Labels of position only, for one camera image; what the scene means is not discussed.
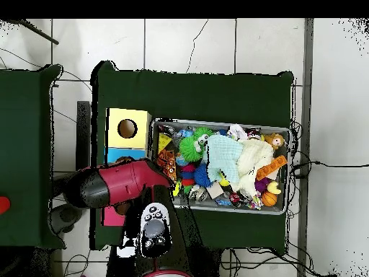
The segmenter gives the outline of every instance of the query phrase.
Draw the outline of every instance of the orange ball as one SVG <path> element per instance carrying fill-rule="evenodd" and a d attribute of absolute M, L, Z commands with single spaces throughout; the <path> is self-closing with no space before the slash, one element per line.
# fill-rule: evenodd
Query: orange ball
<path fill-rule="evenodd" d="M 262 203 L 266 206 L 274 206 L 277 203 L 277 195 L 268 191 L 262 194 Z"/>

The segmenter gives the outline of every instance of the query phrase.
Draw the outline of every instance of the yellow block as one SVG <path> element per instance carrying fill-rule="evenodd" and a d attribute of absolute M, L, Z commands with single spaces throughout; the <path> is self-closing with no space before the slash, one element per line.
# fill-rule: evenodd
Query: yellow block
<path fill-rule="evenodd" d="M 108 145 L 110 148 L 147 149 L 151 116 L 145 110 L 125 110 L 110 108 L 108 126 Z M 120 121 L 130 119 L 137 126 L 137 133 L 132 138 L 123 138 L 118 133 Z"/>
<path fill-rule="evenodd" d="M 159 133 L 158 153 L 160 153 L 161 150 L 164 149 L 170 141 L 172 141 L 172 138 L 163 133 Z"/>

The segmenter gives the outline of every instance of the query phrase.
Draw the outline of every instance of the pink block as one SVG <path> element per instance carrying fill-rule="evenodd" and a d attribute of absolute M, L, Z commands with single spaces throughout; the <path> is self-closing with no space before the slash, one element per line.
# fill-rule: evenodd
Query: pink block
<path fill-rule="evenodd" d="M 105 227 L 122 227 L 124 224 L 125 216 L 117 214 L 114 207 L 104 208 L 104 226 Z"/>

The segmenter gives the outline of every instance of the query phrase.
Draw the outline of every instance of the purple toy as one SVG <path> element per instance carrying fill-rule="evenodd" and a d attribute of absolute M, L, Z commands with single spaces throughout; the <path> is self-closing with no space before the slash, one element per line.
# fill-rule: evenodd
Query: purple toy
<path fill-rule="evenodd" d="M 269 183 L 270 179 L 267 177 L 264 177 L 262 180 L 255 180 L 255 189 L 260 193 L 263 193 L 264 191 L 266 191 Z"/>

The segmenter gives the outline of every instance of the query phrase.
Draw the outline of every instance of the blue block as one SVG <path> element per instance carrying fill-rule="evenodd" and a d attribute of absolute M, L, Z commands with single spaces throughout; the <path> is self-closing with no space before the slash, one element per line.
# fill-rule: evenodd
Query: blue block
<path fill-rule="evenodd" d="M 119 157 L 132 157 L 134 159 L 140 159 L 145 157 L 145 150 L 108 148 L 107 162 L 116 162 Z"/>

